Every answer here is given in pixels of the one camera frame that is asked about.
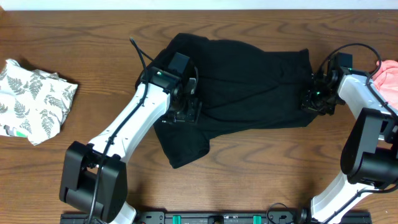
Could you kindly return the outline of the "black t-shirt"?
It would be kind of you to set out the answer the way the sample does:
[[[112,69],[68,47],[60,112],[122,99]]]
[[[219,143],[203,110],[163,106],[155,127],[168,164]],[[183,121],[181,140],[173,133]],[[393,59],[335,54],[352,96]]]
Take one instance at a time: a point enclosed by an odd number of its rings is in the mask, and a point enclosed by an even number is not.
[[[201,111],[196,124],[154,125],[170,165],[178,169],[207,155],[210,140],[247,129],[308,126],[315,114],[302,109],[312,66],[307,49],[266,52],[237,40],[210,40],[177,34],[155,57],[167,66],[175,53],[191,58],[198,69],[196,97]]]

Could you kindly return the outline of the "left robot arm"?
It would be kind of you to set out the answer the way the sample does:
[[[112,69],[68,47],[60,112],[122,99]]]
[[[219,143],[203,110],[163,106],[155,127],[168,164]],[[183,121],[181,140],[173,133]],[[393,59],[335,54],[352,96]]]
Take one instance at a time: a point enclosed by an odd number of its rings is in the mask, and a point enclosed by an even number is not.
[[[127,199],[127,163],[156,122],[193,123],[201,104],[194,97],[196,67],[142,71],[132,100],[88,143],[73,142],[65,153],[60,200],[83,212],[78,223],[132,223]]]

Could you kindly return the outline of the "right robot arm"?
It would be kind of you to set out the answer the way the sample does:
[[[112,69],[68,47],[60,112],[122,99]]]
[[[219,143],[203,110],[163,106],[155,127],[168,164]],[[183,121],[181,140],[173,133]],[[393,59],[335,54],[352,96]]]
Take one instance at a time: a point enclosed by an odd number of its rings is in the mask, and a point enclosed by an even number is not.
[[[343,147],[340,172],[296,223],[344,223],[349,211],[371,194],[397,190],[397,111],[377,92],[367,72],[346,66],[329,67],[316,75],[304,105],[330,114],[346,104],[356,122]]]

